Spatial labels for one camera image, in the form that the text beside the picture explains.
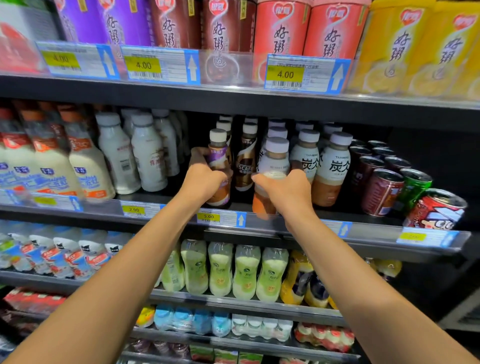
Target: milk tea bottle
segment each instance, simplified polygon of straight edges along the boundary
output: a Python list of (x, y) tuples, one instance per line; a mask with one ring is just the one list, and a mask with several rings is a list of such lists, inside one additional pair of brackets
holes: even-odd
[(260, 301), (275, 302), (278, 299), (287, 263), (287, 249), (265, 248), (256, 290)]
[(277, 137), (286, 139), (288, 136), (288, 131), (285, 127), (280, 127), (280, 126), (272, 126), (268, 128), (266, 138), (262, 142), (262, 147), (260, 148), (260, 153), (258, 155), (257, 172), (258, 172), (258, 166), (260, 165), (260, 161), (262, 160), (262, 157), (267, 152), (267, 148), (266, 148), (267, 138), (270, 138), (272, 136), (277, 136)]
[[(288, 161), (288, 140), (279, 137), (270, 137), (266, 142), (267, 152), (262, 157), (258, 165), (261, 174), (281, 180), (288, 175), (290, 171), (290, 162)], [(275, 206), (268, 198), (267, 192), (260, 186), (255, 185), (253, 195), (252, 211), (258, 218), (268, 220), (268, 214), (277, 214)]]
[(334, 132), (328, 146), (320, 155), (320, 163), (312, 185), (312, 202), (315, 205), (328, 207), (335, 203), (350, 167), (348, 146), (352, 138), (348, 133)]
[(162, 137), (163, 157), (165, 159), (167, 176), (176, 176), (180, 173), (180, 167), (177, 158), (177, 135), (175, 134), (175, 128), (168, 119), (168, 110), (152, 109), (152, 114), (155, 117), (155, 129)]
[(163, 190), (167, 184), (167, 168), (163, 157), (162, 138), (153, 127), (152, 114), (132, 115), (135, 125), (132, 137), (133, 155), (137, 162), (142, 188), (148, 192)]
[(324, 148), (328, 145), (331, 135), (335, 132), (341, 132), (342, 130), (343, 130), (343, 127), (335, 124), (334, 122), (329, 122), (327, 124), (324, 124), (322, 137), (318, 140), (318, 144), (317, 144), (318, 151), (320, 152), (320, 154), (323, 152)]
[[(212, 170), (223, 170), (229, 167), (227, 160), (227, 132), (225, 130), (210, 130), (210, 144), (208, 145), (208, 149), (210, 150), (210, 154), (207, 156), (207, 163)], [(223, 206), (228, 203), (229, 199), (230, 180), (226, 179), (207, 203), (210, 206)]]
[(210, 242), (210, 292), (214, 296), (226, 296), (232, 290), (233, 245)]
[(98, 145), (108, 161), (113, 186), (118, 194), (132, 194), (141, 187), (130, 138), (120, 128), (120, 116), (114, 112), (99, 112)]
[(307, 175), (308, 182), (312, 184), (317, 172), (320, 155), (318, 153), (317, 142), (320, 133), (316, 130), (303, 129), (299, 133), (299, 141), (290, 153), (290, 161), (298, 160), (302, 163), (302, 168)]
[(235, 160), (235, 188), (238, 191), (247, 191), (253, 186), (252, 173), (256, 170), (257, 129), (257, 124), (250, 122), (243, 124), (241, 149)]
[(290, 147), (288, 148), (288, 151), (291, 151), (293, 147), (297, 145), (299, 141), (300, 130), (303, 129), (313, 130), (313, 124), (307, 121), (297, 121), (295, 123), (295, 134), (293, 134), (292, 138), (290, 139)]
[(65, 122), (71, 152), (70, 164), (86, 197), (109, 199), (115, 196), (103, 153), (92, 142), (83, 116), (74, 110), (60, 112)]
[(262, 253), (258, 246), (237, 245), (233, 295), (239, 300), (250, 300), (257, 288), (257, 269)]
[(187, 291), (193, 294), (204, 293), (208, 289), (206, 242), (204, 240), (185, 239), (181, 244), (181, 257), (185, 264)]
[(227, 132), (227, 160), (230, 168), (233, 169), (233, 157), (230, 149), (230, 142), (232, 141), (232, 123), (230, 121), (217, 121), (216, 128), (225, 130)]
[(55, 194), (83, 198), (84, 193), (70, 164), (68, 152), (60, 148), (45, 114), (39, 110), (22, 110), (21, 114), (29, 124), (35, 147), (35, 160), (43, 176), (48, 180), (50, 190)]

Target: white milk bottle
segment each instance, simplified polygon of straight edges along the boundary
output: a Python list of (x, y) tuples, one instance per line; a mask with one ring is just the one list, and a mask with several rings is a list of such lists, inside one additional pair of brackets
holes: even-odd
[(109, 199), (115, 197), (105, 156), (90, 139), (82, 115), (73, 110), (60, 112), (65, 122), (71, 152), (69, 160), (80, 181), (85, 197)]
[(180, 120), (177, 118), (177, 114), (170, 110), (168, 114), (168, 119), (173, 125), (173, 128), (175, 129), (175, 134), (177, 135), (177, 159), (178, 163), (182, 164), (185, 162), (185, 157), (183, 156), (183, 132), (181, 129), (181, 123)]
[(26, 258), (20, 244), (10, 236), (10, 227), (14, 221), (4, 221), (0, 240), (0, 253), (2, 267), (8, 268), (11, 264), (16, 270), (26, 272), (32, 270), (34, 265)]
[(58, 250), (63, 253), (65, 260), (73, 270), (75, 278), (80, 280), (90, 278), (95, 271), (87, 263), (86, 256), (78, 243), (82, 236), (80, 229), (69, 226), (55, 226), (53, 234), (53, 242)]
[(287, 249), (265, 248), (256, 291), (260, 301), (275, 302), (278, 299), (287, 263)]
[(54, 226), (45, 224), (32, 224), (30, 240), (40, 249), (42, 257), (47, 262), (53, 275), (58, 278), (73, 278), (73, 270), (65, 260), (65, 256), (53, 242)]
[(329, 122), (323, 125), (322, 137), (318, 140), (317, 144), (318, 152), (320, 153), (320, 155), (322, 154), (324, 148), (330, 142), (330, 137), (332, 136), (332, 134), (335, 132), (341, 132), (342, 130), (343, 126), (335, 124), (334, 122)]
[(187, 291), (192, 294), (204, 293), (208, 289), (206, 242), (204, 240), (184, 240), (181, 244), (181, 257), (185, 264)]
[(312, 184), (312, 202), (315, 205), (328, 207), (335, 203), (350, 167), (348, 146), (352, 138), (348, 133), (334, 132), (321, 153)]
[[(267, 131), (267, 137), (271, 138), (273, 136), (279, 137), (279, 138), (287, 138), (288, 131), (285, 127), (280, 127), (280, 126), (272, 126), (268, 128)], [(260, 165), (260, 161), (262, 160), (262, 157), (265, 155), (267, 152), (267, 138), (262, 142), (262, 147), (260, 148), (260, 153), (258, 154), (258, 164), (257, 164), (257, 172), (258, 172), (258, 166)]]
[(262, 253), (258, 246), (237, 245), (233, 295), (239, 300), (250, 300), (257, 288), (257, 269)]
[(232, 290), (233, 245), (211, 242), (208, 245), (210, 259), (210, 292), (214, 296), (226, 296)]
[(105, 249), (109, 256), (114, 256), (133, 237), (129, 232), (109, 231), (105, 238)]
[(177, 135), (172, 123), (168, 119), (168, 110), (152, 109), (152, 114), (155, 117), (155, 129), (162, 137), (163, 157), (165, 158), (167, 176), (176, 176), (180, 173), (177, 159)]
[(110, 260), (104, 245), (106, 238), (105, 230), (82, 229), (82, 238), (78, 243), (86, 255), (87, 263), (94, 270), (99, 270)]
[(320, 133), (316, 130), (300, 130), (299, 141), (290, 153), (290, 161), (298, 160), (302, 163), (303, 171), (307, 175), (310, 184), (313, 182), (318, 163), (320, 162), (320, 155), (317, 148), (319, 137)]
[(63, 126), (63, 120), (57, 110), (57, 105), (51, 101), (39, 101), (40, 110), (45, 113), (47, 123), (53, 129), (57, 143), (61, 149), (66, 152), (70, 151), (70, 144), (68, 142), (67, 133)]
[(0, 130), (5, 144), (4, 155), (17, 181), (22, 184), (17, 190), (25, 188), (34, 192), (51, 193), (48, 180), (36, 163), (35, 149), (30, 138), (20, 122), (13, 118), (12, 112), (3, 110)]
[(227, 160), (230, 168), (233, 169), (233, 156), (230, 148), (230, 142), (232, 141), (232, 123), (230, 121), (217, 121), (216, 128), (227, 132)]
[[(290, 171), (290, 162), (287, 157), (288, 140), (277, 136), (270, 137), (266, 142), (266, 150), (258, 164), (259, 173), (276, 180), (285, 178)], [(253, 194), (252, 211), (263, 220), (268, 220), (269, 214), (278, 214), (267, 192), (257, 185)]]
[[(0, 130), (3, 120), (12, 120), (13, 114), (10, 109), (0, 108)], [(7, 153), (3, 139), (0, 138), (0, 188), (3, 190), (18, 190), (25, 189), (23, 184), (17, 179), (13, 168), (7, 162)]]
[(177, 119), (180, 120), (181, 132), (182, 132), (182, 142), (183, 142), (183, 153), (186, 156), (190, 155), (190, 143), (188, 137), (188, 119), (187, 115), (182, 110), (175, 111), (177, 114)]
[(152, 114), (132, 115), (135, 130), (132, 137), (133, 155), (137, 162), (142, 188), (148, 192), (163, 190), (167, 184), (167, 169), (163, 158), (162, 138), (153, 127)]
[(118, 194), (132, 194), (141, 187), (130, 138), (120, 128), (120, 116), (114, 112), (95, 115), (100, 126), (98, 145), (109, 164), (113, 186)]
[(132, 115), (140, 113), (140, 109), (122, 108), (120, 113), (123, 118), (123, 131), (131, 138), (133, 135)]
[(84, 193), (68, 159), (68, 152), (60, 148), (45, 114), (38, 110), (22, 110), (22, 116), (29, 124), (36, 151), (35, 160), (48, 179), (50, 190), (55, 194), (83, 198)]
[(8, 235), (14, 240), (15, 244), (20, 246), (20, 250), (26, 256), (37, 274), (49, 274), (52, 271), (42, 257), (42, 250), (33, 245), (30, 240), (31, 229), (32, 224), (29, 222), (10, 221)]
[(181, 291), (185, 287), (185, 267), (180, 259), (179, 242), (168, 257), (160, 276), (166, 291)]
[(300, 130), (303, 130), (303, 129), (313, 130), (313, 124), (307, 121), (297, 121), (295, 123), (295, 133), (292, 135), (292, 138), (290, 139), (290, 147), (288, 148), (288, 151), (291, 151), (293, 147), (297, 145), (299, 141)]

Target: right arm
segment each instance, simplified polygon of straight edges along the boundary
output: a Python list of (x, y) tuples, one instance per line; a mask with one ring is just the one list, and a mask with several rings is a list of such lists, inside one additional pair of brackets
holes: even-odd
[(268, 193), (373, 364), (479, 364), (315, 214), (302, 170), (253, 180)]

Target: bottle cap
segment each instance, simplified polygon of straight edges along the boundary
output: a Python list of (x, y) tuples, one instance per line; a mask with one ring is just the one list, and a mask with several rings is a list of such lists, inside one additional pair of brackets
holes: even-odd
[(124, 119), (134, 114), (138, 114), (139, 112), (140, 112), (139, 109), (131, 109), (131, 108), (125, 108), (120, 110), (120, 113)]
[(243, 123), (243, 132), (245, 134), (257, 134), (258, 130), (258, 125), (251, 123), (251, 122), (245, 122)]
[(320, 139), (320, 132), (316, 130), (302, 129), (299, 133), (299, 139), (307, 143), (316, 143)]
[(288, 130), (285, 127), (279, 126), (272, 126), (268, 128), (267, 136), (270, 138), (271, 136), (278, 136), (280, 138), (287, 138)]
[(25, 121), (43, 121), (45, 114), (40, 110), (22, 110), (20, 111)]
[(152, 115), (156, 118), (166, 118), (168, 116), (167, 109), (152, 109)]
[(254, 124), (258, 124), (258, 118), (255, 116), (246, 116), (245, 122), (252, 122)]
[(220, 121), (233, 122), (233, 116), (231, 116), (231, 115), (220, 115), (220, 117), (218, 119)]
[(326, 134), (333, 134), (334, 132), (341, 132), (342, 130), (343, 126), (334, 124), (332, 122), (324, 124), (324, 133)]
[(95, 118), (100, 126), (120, 125), (120, 116), (116, 112), (98, 112)]
[(232, 122), (231, 121), (226, 121), (226, 120), (217, 121), (216, 122), (216, 128), (225, 130), (226, 132), (229, 132), (230, 130), (232, 130)]
[(285, 128), (285, 122), (282, 121), (281, 119), (271, 119), (268, 121), (268, 128), (271, 128), (273, 126), (278, 126), (280, 128)]
[(296, 124), (295, 124), (295, 129), (297, 131), (300, 131), (302, 129), (313, 129), (313, 124), (310, 124), (309, 122), (307, 121), (298, 121)]
[(265, 147), (272, 153), (286, 153), (288, 152), (288, 140), (279, 138), (278, 136), (272, 136), (267, 138)]
[(83, 121), (83, 117), (81, 113), (79, 113), (76, 110), (60, 110), (60, 116), (61, 119), (64, 122), (78, 122), (78, 121)]
[(132, 122), (135, 126), (148, 126), (153, 124), (153, 117), (149, 112), (139, 112), (132, 115)]
[(330, 136), (330, 141), (333, 144), (337, 144), (339, 146), (349, 146), (350, 143), (352, 142), (353, 135), (344, 133), (344, 132), (334, 132)]
[(42, 111), (57, 111), (55, 103), (51, 101), (39, 101), (38, 105)]
[(13, 120), (13, 112), (8, 108), (0, 108), (0, 119)]
[(210, 130), (210, 141), (214, 143), (222, 143), (227, 141), (227, 132), (223, 129)]

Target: green can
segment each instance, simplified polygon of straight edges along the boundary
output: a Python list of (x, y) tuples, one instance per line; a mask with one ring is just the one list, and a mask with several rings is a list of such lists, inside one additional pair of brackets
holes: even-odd
[(430, 188), (432, 178), (428, 174), (412, 168), (402, 168), (400, 173), (403, 175), (405, 184), (396, 198), (393, 210), (406, 215), (415, 206), (425, 190)]

